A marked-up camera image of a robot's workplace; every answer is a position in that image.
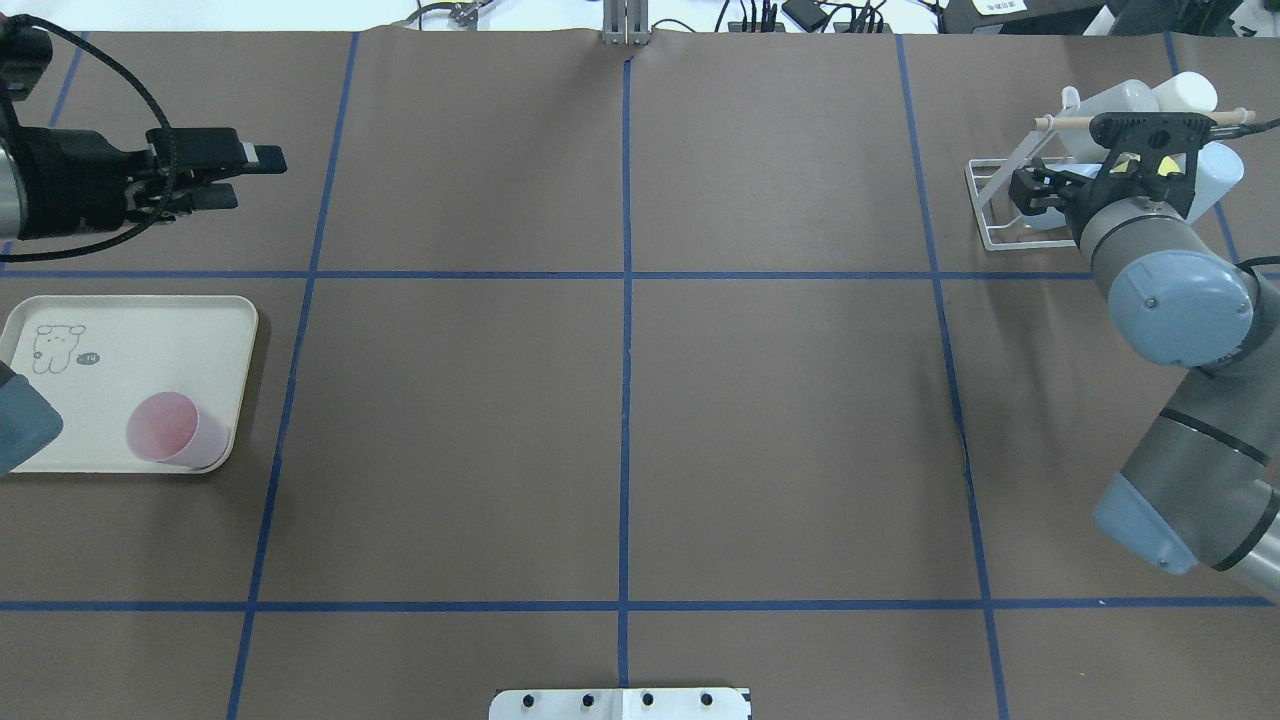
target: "white stand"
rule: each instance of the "white stand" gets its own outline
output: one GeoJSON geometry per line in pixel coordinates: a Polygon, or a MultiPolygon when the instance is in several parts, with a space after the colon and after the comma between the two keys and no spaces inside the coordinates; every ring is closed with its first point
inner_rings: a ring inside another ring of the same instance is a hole
{"type": "Polygon", "coordinates": [[[741,688],[504,691],[489,720],[750,720],[741,688]]]}
{"type": "MultiPolygon", "coordinates": [[[[1074,87],[1062,88],[1062,110],[1078,108],[1080,94],[1074,87]]],[[[974,159],[965,165],[965,178],[969,181],[969,200],[973,202],[973,215],[978,220],[982,245],[987,250],[1030,250],[1042,247],[1074,247],[1070,237],[1055,237],[1052,232],[1033,231],[1023,223],[1023,215],[1014,213],[1009,220],[1001,222],[992,206],[997,193],[1007,192],[1014,170],[1025,168],[1030,160],[1044,150],[1051,140],[1057,137],[1057,129],[1050,123],[1048,129],[1036,129],[1014,147],[1009,158],[974,159]]],[[[1046,158],[1052,163],[1071,163],[1071,158],[1046,158]]]]}

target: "metal bracket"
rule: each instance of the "metal bracket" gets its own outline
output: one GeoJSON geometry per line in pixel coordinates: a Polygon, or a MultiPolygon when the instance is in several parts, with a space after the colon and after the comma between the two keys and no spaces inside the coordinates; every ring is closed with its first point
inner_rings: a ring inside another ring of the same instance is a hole
{"type": "MultiPolygon", "coordinates": [[[[1074,87],[1062,88],[1062,110],[1079,106],[1080,96],[1074,87]]],[[[1014,170],[1025,167],[1044,150],[1056,129],[1032,131],[1010,152],[1009,158],[974,159],[965,165],[965,179],[969,186],[969,200],[973,202],[973,215],[978,222],[982,245],[987,250],[1030,250],[1037,247],[1074,247],[1069,232],[1036,231],[1023,222],[1018,208],[1001,213],[993,201],[998,193],[1007,196],[1009,179],[1014,170]]],[[[1071,158],[1046,158],[1046,161],[1070,163],[1071,158]]]]}
{"type": "Polygon", "coordinates": [[[489,720],[750,720],[744,688],[503,691],[489,720]]]}
{"type": "Polygon", "coordinates": [[[649,44],[649,0],[604,0],[605,45],[649,44]]]}

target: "white tray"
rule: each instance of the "white tray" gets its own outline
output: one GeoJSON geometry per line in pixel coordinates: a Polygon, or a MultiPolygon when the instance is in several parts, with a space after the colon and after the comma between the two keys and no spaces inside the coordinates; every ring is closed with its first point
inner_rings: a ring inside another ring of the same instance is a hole
{"type": "Polygon", "coordinates": [[[124,427],[140,402],[186,393],[236,439],[257,332],[257,309],[236,295],[41,295],[24,300],[0,333],[0,360],[49,400],[63,433],[15,473],[198,470],[140,460],[124,427]]]}

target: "black cable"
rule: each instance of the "black cable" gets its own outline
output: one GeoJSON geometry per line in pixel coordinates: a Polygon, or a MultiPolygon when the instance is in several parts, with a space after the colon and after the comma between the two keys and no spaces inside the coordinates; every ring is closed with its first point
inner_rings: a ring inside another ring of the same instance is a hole
{"type": "Polygon", "coordinates": [[[677,20],[676,18],[663,18],[663,19],[660,19],[660,20],[658,20],[658,22],[653,23],[653,24],[652,24],[652,26],[649,26],[649,27],[650,27],[650,28],[657,28],[657,27],[658,27],[658,26],[660,26],[662,23],[676,23],[677,26],[680,26],[680,27],[682,27],[682,28],[687,29],[689,32],[698,32],[696,29],[694,29],[694,28],[689,27],[687,24],[685,24],[685,23],[684,23],[684,22],[681,22],[681,20],[677,20]]]}
{"type": "Polygon", "coordinates": [[[1267,132],[1268,129],[1275,129],[1280,127],[1280,118],[1276,118],[1268,123],[1240,123],[1235,126],[1217,126],[1210,128],[1210,140],[1235,140],[1236,137],[1245,137],[1249,135],[1257,135],[1260,132],[1267,132]]]}
{"type": "Polygon", "coordinates": [[[928,10],[931,13],[933,13],[934,27],[941,28],[942,27],[942,10],[946,9],[946,8],[942,6],[942,1],[941,0],[937,0],[934,3],[929,3],[929,0],[915,0],[915,1],[919,3],[920,5],[924,5],[925,8],[928,8],[928,10]]]}
{"type": "Polygon", "coordinates": [[[879,5],[872,8],[872,23],[876,26],[872,32],[884,32],[884,13],[881,13],[879,9],[883,8],[886,3],[888,3],[888,0],[881,0],[879,5]]]}
{"type": "Polygon", "coordinates": [[[164,217],[165,210],[169,209],[169,201],[173,200],[173,190],[178,184],[178,140],[173,135],[173,126],[169,124],[169,118],[165,117],[164,110],[160,109],[160,104],[156,102],[156,99],[151,96],[147,88],[142,85],[142,81],[134,77],[133,73],[128,70],[128,68],[116,63],[114,58],[111,58],[106,53],[102,53],[92,44],[90,44],[87,40],[81,38],[78,35],[65,31],[46,19],[35,18],[32,15],[14,15],[12,18],[5,19],[4,35],[8,35],[12,29],[20,27],[33,27],[36,29],[49,31],[52,35],[61,37],[67,42],[70,42],[72,45],[79,47],[84,53],[88,53],[90,55],[97,58],[104,65],[111,68],[113,70],[115,70],[116,74],[124,78],[124,82],[129,83],[129,86],[138,94],[138,96],[142,97],[142,101],[146,102],[147,108],[151,109],[151,114],[155,115],[156,122],[160,123],[160,135],[161,138],[164,140],[165,149],[169,151],[169,167],[165,168],[164,191],[160,192],[160,201],[156,202],[156,206],[151,209],[151,213],[148,213],[147,217],[143,218],[141,223],[133,225],[132,228],[122,232],[120,234],[104,240],[101,242],[95,242],[92,245],[84,245],[81,247],[72,247],[69,250],[54,250],[51,252],[28,252],[22,255],[0,254],[0,263],[35,263],[37,260],[65,260],[68,258],[79,258],[82,255],[100,252],[109,247],[115,247],[116,245],[120,245],[122,242],[125,242],[128,240],[133,240],[134,237],[142,234],[143,231],[156,224],[156,222],[164,217]]]}
{"type": "Polygon", "coordinates": [[[721,5],[721,14],[716,15],[716,29],[713,29],[712,32],[719,32],[719,24],[724,22],[724,13],[728,12],[728,4],[732,0],[724,0],[724,4],[721,5]]]}
{"type": "Polygon", "coordinates": [[[849,27],[850,28],[854,27],[854,19],[858,17],[858,5],[854,5],[852,3],[818,3],[818,4],[824,8],[835,8],[835,10],[832,10],[831,14],[827,15],[827,22],[822,23],[822,28],[819,28],[818,32],[826,32],[828,26],[835,28],[836,23],[833,23],[832,20],[836,19],[836,13],[838,13],[845,8],[849,8],[849,27]]]}
{"type": "Polygon", "coordinates": [[[428,5],[424,5],[421,1],[419,1],[417,10],[413,10],[412,13],[410,13],[407,18],[404,18],[403,20],[401,20],[401,24],[408,24],[408,23],[411,23],[413,20],[417,20],[417,23],[419,23],[417,29],[422,29],[422,24],[421,24],[422,23],[422,15],[425,15],[425,14],[433,12],[433,10],[452,10],[452,9],[453,9],[453,3],[430,3],[428,5]]]}
{"type": "Polygon", "coordinates": [[[1242,270],[1248,270],[1249,268],[1257,268],[1258,265],[1280,265],[1280,255],[1263,255],[1262,258],[1252,258],[1243,263],[1236,263],[1236,268],[1242,270]]]}

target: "blue joint cap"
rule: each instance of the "blue joint cap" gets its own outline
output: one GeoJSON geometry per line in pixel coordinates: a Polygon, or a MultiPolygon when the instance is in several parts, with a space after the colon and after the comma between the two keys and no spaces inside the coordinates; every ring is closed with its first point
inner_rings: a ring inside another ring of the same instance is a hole
{"type": "Polygon", "coordinates": [[[1179,368],[1231,355],[1253,324],[1253,302],[1235,268],[1189,250],[1161,250],[1129,263],[1111,283],[1107,306],[1138,355],[1179,368]]]}
{"type": "Polygon", "coordinates": [[[1093,523],[1107,537],[1170,575],[1183,575],[1199,564],[1183,538],[1119,473],[1093,509],[1093,523]]]}

